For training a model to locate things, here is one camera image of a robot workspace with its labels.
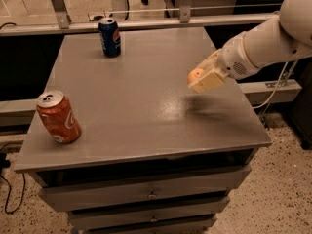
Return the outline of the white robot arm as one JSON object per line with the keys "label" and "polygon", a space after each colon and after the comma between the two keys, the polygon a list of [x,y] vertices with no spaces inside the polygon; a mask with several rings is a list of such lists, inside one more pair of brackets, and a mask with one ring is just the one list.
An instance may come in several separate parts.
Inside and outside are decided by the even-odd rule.
{"label": "white robot arm", "polygon": [[228,77],[256,75],[274,63],[312,56],[312,0],[284,0],[279,15],[229,39],[193,69],[188,88],[196,93],[217,88]]}

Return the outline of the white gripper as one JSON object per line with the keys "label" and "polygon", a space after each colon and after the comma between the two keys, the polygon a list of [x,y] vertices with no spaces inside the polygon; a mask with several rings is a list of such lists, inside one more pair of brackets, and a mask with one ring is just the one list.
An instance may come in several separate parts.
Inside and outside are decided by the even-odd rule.
{"label": "white gripper", "polygon": [[236,80],[242,80],[258,73],[259,69],[252,64],[246,54],[245,35],[246,31],[243,31],[229,39],[220,50],[214,51],[200,62],[197,67],[204,72],[192,83],[187,83],[188,88],[195,93],[203,93],[224,85],[228,74]]}

